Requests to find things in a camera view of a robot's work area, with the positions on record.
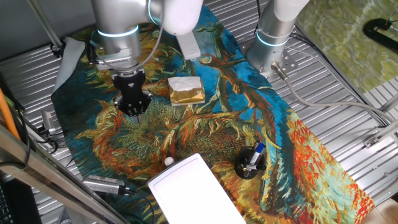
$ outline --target robotic arm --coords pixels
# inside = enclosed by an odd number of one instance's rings
[[[121,90],[115,107],[129,116],[138,116],[152,100],[152,95],[141,88],[144,69],[137,67],[141,54],[139,24],[151,22],[170,34],[184,35],[196,26],[202,3],[203,0],[91,0],[105,56],[97,56],[92,49],[88,50],[88,57],[98,70],[111,70],[114,86]]]

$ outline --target metal grid floor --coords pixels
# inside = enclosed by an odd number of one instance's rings
[[[205,0],[205,4],[235,36],[242,50],[247,50],[254,39],[258,21],[256,1]],[[267,1],[261,1],[262,7],[266,4]],[[305,50],[322,60],[307,44],[290,39],[288,45]],[[317,103],[358,101],[350,93],[349,85],[331,67],[328,68],[333,73],[308,55],[288,51],[298,64],[298,70],[290,73],[289,78],[301,97]],[[51,111],[55,125],[61,131],[51,102],[59,66],[60,59],[53,56],[48,46],[0,63],[0,72],[17,100],[26,108],[26,118],[36,127],[41,126],[40,112],[45,110]],[[279,77],[271,75],[268,80],[376,203],[381,203],[398,191],[398,145],[392,138],[369,149],[363,144],[368,137],[381,130],[380,124],[371,114],[353,106],[307,107],[298,103]],[[58,138],[60,142],[63,141],[62,135]],[[67,165],[72,157],[65,146],[60,146],[54,156],[63,165]],[[81,178],[73,161],[69,163],[68,169]],[[37,190],[34,193],[42,223],[55,223],[62,211],[62,204]]]

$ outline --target gold foil package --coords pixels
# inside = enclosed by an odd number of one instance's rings
[[[205,89],[200,77],[169,78],[169,87],[172,106],[205,102]]]

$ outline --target sunflower painting fabric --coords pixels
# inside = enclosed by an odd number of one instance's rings
[[[87,41],[93,30],[73,38]],[[155,97],[140,123],[113,106],[119,92],[109,71],[95,69],[82,55],[52,96],[82,175],[122,179],[153,202],[157,223],[167,223],[146,182],[165,169],[166,157],[179,161],[200,153],[247,223],[360,223],[373,209],[372,199],[252,69],[234,37],[205,6],[193,32],[201,50],[198,60],[185,61],[175,37],[164,34],[145,64],[143,89]],[[141,25],[140,36],[142,60],[159,28]],[[206,102],[172,107],[167,79],[176,76],[201,77]],[[252,180],[240,179],[236,155],[256,140],[266,145],[266,170]],[[131,223],[152,218],[141,198],[106,200]]]

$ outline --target blue pen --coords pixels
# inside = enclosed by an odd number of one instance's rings
[[[264,144],[263,143],[259,143],[258,146],[257,146],[257,149],[255,149],[256,151],[254,152],[254,154],[253,154],[253,156],[252,156],[252,158],[250,160],[249,165],[253,166],[253,165],[256,165],[259,162],[259,160],[261,158],[261,155],[262,155],[263,148],[264,148]]]

